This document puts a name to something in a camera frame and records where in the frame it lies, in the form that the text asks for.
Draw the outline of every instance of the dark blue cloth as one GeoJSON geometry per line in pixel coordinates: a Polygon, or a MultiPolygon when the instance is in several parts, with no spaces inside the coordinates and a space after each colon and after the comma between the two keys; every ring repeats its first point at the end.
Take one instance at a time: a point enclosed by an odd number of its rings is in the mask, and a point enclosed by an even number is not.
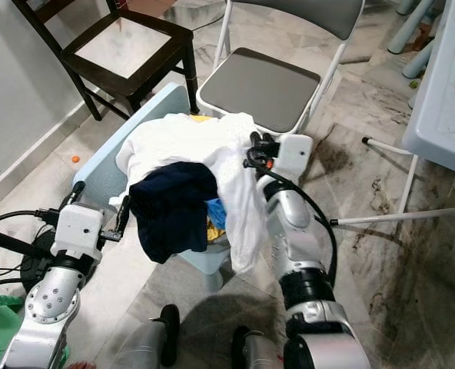
{"type": "Polygon", "coordinates": [[[207,201],[207,214],[216,228],[226,229],[226,211],[220,198],[207,201]]]}
{"type": "Polygon", "coordinates": [[[156,169],[129,194],[139,240],[152,261],[207,249],[205,202],[218,197],[218,187],[205,165],[180,161],[156,169]]]}

